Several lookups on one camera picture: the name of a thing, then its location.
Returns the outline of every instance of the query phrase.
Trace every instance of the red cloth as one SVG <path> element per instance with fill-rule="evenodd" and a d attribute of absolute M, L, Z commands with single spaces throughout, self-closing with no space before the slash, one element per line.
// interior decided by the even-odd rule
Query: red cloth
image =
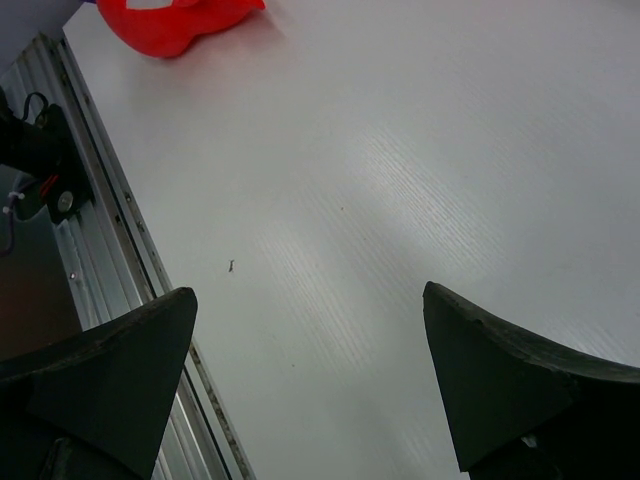
<path fill-rule="evenodd" d="M 127 0 L 97 0 L 107 25 L 131 48 L 152 57 L 180 55 L 194 37 L 232 27 L 263 0 L 173 0 L 169 7 L 135 10 Z"/>

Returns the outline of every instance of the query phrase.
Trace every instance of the screw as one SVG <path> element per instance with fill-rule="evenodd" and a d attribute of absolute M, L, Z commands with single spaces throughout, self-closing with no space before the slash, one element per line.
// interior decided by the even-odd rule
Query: screw
<path fill-rule="evenodd" d="M 73 193 L 66 190 L 58 197 L 58 211 L 60 213 L 67 213 L 73 206 Z"/>

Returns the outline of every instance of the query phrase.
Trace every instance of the white table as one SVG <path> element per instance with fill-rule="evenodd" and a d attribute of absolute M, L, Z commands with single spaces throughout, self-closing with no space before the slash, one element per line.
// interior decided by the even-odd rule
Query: white table
<path fill-rule="evenodd" d="M 259 479 L 464 478 L 427 280 L 640 365 L 632 2 L 269 0 L 174 61 L 65 32 Z"/>

